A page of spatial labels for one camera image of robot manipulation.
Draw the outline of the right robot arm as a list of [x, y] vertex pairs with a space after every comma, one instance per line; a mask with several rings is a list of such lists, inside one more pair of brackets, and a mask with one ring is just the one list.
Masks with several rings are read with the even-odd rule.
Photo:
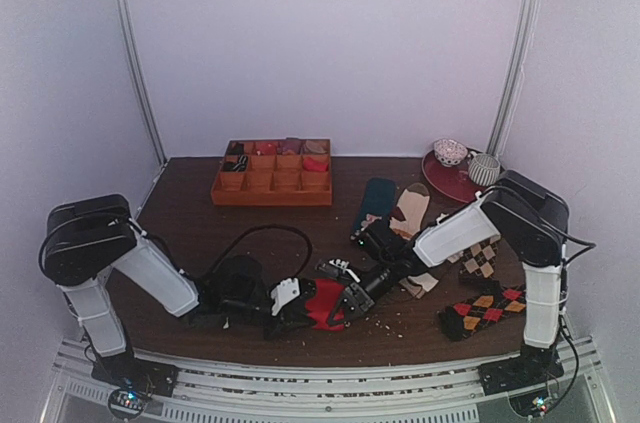
[[371, 270], [357, 274], [345, 262], [331, 263], [345, 281], [327, 322], [334, 326], [364, 315], [400, 282], [429, 292], [437, 270], [457, 264], [460, 283], [479, 293], [439, 311], [442, 332], [461, 341], [524, 315], [526, 352], [514, 360], [512, 373], [519, 383], [533, 384], [550, 369], [549, 352], [560, 333], [568, 216], [562, 198], [514, 171], [414, 234], [401, 232], [409, 216], [396, 210], [388, 222], [372, 222], [352, 236], [373, 258]]

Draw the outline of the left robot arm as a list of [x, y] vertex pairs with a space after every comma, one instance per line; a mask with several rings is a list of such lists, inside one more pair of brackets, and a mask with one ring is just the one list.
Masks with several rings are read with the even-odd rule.
[[267, 286], [256, 260], [223, 253], [201, 276], [179, 267], [163, 240], [139, 226], [120, 194], [53, 208], [38, 253], [45, 277], [65, 295], [106, 372], [123, 387], [137, 385], [144, 367], [113, 308], [104, 272], [124, 275], [174, 318], [211, 328], [238, 320], [268, 332], [291, 323], [296, 305], [315, 286], [298, 276]]

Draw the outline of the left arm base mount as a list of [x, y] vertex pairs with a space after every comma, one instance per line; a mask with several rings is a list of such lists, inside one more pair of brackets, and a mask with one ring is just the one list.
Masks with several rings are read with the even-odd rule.
[[114, 386], [107, 396], [107, 409], [118, 420], [130, 421], [151, 408], [154, 398], [171, 397], [179, 369], [170, 364], [132, 358], [131, 366], [104, 359], [93, 362], [93, 379]]

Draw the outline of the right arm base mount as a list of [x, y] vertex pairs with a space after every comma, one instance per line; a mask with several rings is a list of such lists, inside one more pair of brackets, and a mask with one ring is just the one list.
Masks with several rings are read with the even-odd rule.
[[562, 377], [564, 369], [555, 349], [523, 346], [516, 357], [480, 365], [478, 374], [486, 396], [544, 384], [542, 389], [509, 398], [512, 409], [519, 416], [541, 417], [553, 403], [547, 382]]

